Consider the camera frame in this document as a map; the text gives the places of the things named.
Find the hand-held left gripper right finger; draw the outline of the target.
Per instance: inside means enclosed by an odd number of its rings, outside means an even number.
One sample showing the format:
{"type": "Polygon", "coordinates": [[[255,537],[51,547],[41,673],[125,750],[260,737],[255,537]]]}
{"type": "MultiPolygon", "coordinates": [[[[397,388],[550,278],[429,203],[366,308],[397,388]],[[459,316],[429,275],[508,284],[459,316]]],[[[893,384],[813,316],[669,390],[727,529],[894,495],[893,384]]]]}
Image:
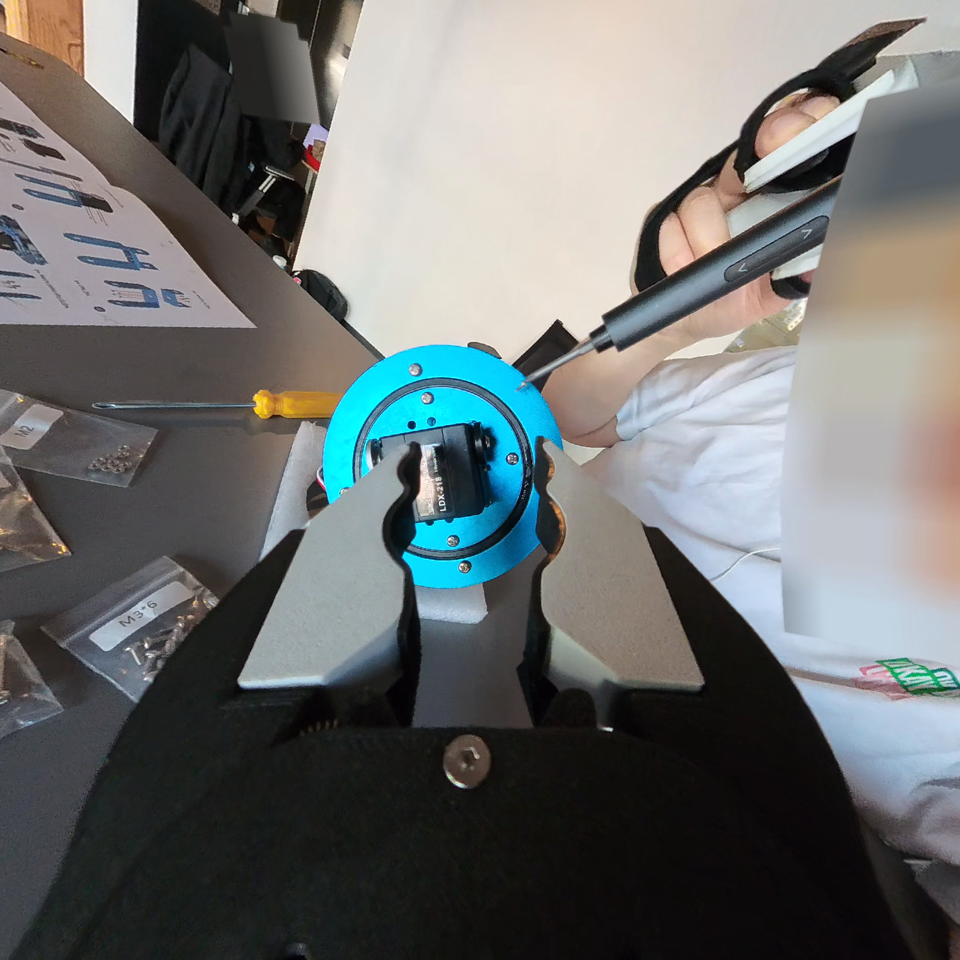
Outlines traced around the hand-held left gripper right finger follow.
{"type": "Polygon", "coordinates": [[[704,677],[642,521],[549,439],[536,442],[536,537],[527,708],[546,722],[565,691],[613,727],[636,691],[693,695],[704,677]]]}

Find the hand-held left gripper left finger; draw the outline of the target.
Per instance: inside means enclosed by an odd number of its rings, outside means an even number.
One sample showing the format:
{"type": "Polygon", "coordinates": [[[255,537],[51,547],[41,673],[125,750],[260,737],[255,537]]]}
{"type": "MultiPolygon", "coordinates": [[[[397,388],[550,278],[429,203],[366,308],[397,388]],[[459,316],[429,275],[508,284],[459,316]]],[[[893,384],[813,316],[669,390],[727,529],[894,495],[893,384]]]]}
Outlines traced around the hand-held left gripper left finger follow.
{"type": "Polygon", "coordinates": [[[244,691],[381,698],[412,725],[422,665],[412,572],[422,449],[402,442],[304,528],[238,677],[244,691]]]}

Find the blue round servo base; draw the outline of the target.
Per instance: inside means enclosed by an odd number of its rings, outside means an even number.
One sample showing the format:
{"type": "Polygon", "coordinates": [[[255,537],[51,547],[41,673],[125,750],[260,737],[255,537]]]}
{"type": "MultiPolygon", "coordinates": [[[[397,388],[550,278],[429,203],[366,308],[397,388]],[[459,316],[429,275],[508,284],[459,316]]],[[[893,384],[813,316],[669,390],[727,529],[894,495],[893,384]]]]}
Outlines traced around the blue round servo base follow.
{"type": "Polygon", "coordinates": [[[330,502],[394,448],[419,446],[415,533],[404,553],[417,586],[484,584],[539,546],[537,440],[563,442],[523,378],[483,350],[424,345],[381,360],[340,400],[322,454],[330,502]]]}

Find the black electric screwdriver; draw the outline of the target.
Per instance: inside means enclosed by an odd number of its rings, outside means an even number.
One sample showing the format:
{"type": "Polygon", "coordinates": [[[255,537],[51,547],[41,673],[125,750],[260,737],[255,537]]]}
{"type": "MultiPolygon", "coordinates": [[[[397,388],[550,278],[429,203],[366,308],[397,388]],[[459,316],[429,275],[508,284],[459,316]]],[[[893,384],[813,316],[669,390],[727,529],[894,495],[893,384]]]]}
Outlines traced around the black electric screwdriver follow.
{"type": "Polygon", "coordinates": [[[519,389],[585,354],[622,352],[764,275],[781,272],[792,282],[813,271],[812,253],[826,239],[841,182],[842,176],[835,176],[606,312],[585,340],[527,374],[519,389]]]}

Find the person's right forearm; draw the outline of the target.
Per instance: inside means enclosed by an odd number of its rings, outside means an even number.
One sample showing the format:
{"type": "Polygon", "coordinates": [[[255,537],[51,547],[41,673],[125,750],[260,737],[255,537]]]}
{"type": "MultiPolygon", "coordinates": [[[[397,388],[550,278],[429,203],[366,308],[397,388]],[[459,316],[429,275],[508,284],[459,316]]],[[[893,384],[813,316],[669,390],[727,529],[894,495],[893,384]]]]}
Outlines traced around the person's right forearm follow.
{"type": "Polygon", "coordinates": [[[750,326],[749,319],[704,325],[680,321],[624,351],[593,352],[551,373],[542,396],[565,441],[584,448],[618,443],[618,411],[630,391],[655,366],[703,340],[732,337],[750,326]]]}

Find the dark grey desk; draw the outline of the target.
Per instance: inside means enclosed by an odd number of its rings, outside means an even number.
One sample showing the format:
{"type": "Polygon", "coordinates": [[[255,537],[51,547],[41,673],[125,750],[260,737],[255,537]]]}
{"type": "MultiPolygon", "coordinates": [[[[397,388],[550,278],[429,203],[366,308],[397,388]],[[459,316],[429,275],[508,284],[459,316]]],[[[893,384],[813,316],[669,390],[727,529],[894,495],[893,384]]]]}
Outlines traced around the dark grey desk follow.
{"type": "MultiPolygon", "coordinates": [[[[126,118],[50,54],[2,37],[2,83],[140,199],[255,328],[2,326],[2,386],[93,402],[247,401],[259,389],[341,393],[375,361],[126,118]]],[[[2,958],[57,874],[79,809],[133,703],[40,629],[163,555],[223,596],[258,560],[297,426],[243,411],[121,414],[155,426],[115,488],[26,471],[69,558],[2,576],[2,618],[63,706],[2,739],[2,958]]]]}

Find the person's right hand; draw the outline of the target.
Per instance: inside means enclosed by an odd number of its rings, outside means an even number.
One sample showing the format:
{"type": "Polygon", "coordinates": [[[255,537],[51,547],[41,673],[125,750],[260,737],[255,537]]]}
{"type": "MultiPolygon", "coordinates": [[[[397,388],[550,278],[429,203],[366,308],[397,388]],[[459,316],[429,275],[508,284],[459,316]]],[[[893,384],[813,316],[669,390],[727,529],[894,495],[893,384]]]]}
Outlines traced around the person's right hand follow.
{"type": "MultiPolygon", "coordinates": [[[[763,159],[839,106],[827,93],[803,90],[781,101],[764,118],[753,149],[763,159]]],[[[658,253],[667,275],[722,246],[730,238],[727,214],[746,200],[732,154],[722,171],[706,185],[691,191],[670,213],[658,234],[658,253]]],[[[788,306],[777,296],[768,276],[728,294],[661,332],[669,354],[703,340],[729,337],[788,306]]]]}

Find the white foam block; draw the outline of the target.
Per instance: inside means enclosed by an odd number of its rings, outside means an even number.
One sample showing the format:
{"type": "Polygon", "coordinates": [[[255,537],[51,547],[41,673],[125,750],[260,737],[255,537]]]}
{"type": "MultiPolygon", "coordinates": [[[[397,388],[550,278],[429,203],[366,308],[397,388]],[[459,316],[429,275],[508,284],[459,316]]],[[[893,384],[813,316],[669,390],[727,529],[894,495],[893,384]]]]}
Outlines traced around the white foam block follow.
{"type": "MultiPolygon", "coordinates": [[[[259,559],[262,560],[290,532],[300,529],[328,505],[318,477],[322,472],[327,427],[305,420],[294,434],[281,475],[259,559]]],[[[488,609],[482,585],[438,589],[418,585],[416,602],[421,620],[474,625],[488,609]]]]}

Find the clear bag of screws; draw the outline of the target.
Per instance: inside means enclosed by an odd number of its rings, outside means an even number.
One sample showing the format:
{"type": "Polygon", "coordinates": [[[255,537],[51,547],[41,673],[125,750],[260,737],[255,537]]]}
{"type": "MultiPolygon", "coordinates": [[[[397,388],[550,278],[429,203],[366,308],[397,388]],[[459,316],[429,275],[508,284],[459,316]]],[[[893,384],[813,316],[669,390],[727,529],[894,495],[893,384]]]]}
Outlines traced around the clear bag of screws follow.
{"type": "Polygon", "coordinates": [[[1,572],[71,555],[7,453],[1,451],[1,572]]]}
{"type": "Polygon", "coordinates": [[[58,716],[64,707],[15,635],[1,622],[1,738],[58,716]]]}
{"type": "Polygon", "coordinates": [[[52,618],[41,630],[138,702],[218,602],[177,561],[161,557],[52,618]]]}
{"type": "Polygon", "coordinates": [[[127,488],[157,436],[152,427],[1,390],[1,446],[20,471],[127,488]]]}

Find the black pouch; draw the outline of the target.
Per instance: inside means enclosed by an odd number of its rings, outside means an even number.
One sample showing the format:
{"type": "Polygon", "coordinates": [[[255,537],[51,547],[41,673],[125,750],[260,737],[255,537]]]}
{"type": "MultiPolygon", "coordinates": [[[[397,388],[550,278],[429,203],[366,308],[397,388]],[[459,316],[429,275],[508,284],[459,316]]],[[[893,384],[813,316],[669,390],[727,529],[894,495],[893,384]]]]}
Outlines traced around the black pouch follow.
{"type": "Polygon", "coordinates": [[[524,378],[547,366],[580,344],[580,340],[557,318],[512,364],[524,378]]]}

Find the black bag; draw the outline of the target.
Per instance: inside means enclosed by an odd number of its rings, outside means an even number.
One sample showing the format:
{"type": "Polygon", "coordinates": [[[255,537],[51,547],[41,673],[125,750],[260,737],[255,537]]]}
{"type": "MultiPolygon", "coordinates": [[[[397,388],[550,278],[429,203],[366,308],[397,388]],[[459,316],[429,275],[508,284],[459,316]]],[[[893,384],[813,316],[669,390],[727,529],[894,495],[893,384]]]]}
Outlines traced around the black bag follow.
{"type": "Polygon", "coordinates": [[[292,279],[307,293],[329,316],[340,324],[349,316],[349,302],[339,287],[318,270],[295,270],[292,279]]]}

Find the printed instruction sheet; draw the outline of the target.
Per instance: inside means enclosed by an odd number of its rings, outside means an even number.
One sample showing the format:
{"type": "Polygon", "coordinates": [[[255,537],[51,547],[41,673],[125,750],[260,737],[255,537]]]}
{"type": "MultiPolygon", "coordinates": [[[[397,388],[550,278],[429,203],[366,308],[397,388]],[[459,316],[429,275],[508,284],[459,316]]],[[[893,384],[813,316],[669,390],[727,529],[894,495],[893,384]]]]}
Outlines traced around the printed instruction sheet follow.
{"type": "Polygon", "coordinates": [[[1,87],[4,327],[251,330],[157,215],[1,87]]]}

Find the dark hanging coat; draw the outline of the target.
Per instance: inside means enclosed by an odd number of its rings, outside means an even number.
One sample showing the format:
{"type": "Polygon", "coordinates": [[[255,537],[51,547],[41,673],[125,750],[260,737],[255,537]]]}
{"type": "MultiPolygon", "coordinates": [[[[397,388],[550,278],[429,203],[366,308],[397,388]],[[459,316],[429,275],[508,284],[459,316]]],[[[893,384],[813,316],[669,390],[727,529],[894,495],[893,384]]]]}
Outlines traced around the dark hanging coat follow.
{"type": "Polygon", "coordinates": [[[164,93],[158,147],[227,216],[250,176],[250,132],[232,74],[190,45],[164,93]]]}

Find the yellow handled screwdriver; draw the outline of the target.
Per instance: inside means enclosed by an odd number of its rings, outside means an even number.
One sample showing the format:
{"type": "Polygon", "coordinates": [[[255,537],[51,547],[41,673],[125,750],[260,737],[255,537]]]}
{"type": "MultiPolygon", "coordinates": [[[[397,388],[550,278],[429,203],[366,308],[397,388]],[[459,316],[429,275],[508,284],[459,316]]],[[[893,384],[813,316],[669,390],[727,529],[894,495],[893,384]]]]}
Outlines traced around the yellow handled screwdriver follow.
{"type": "Polygon", "coordinates": [[[273,418],[330,419],[341,402],[341,393],[318,390],[258,390],[249,401],[98,401],[97,411],[250,411],[261,420],[273,418]]]}

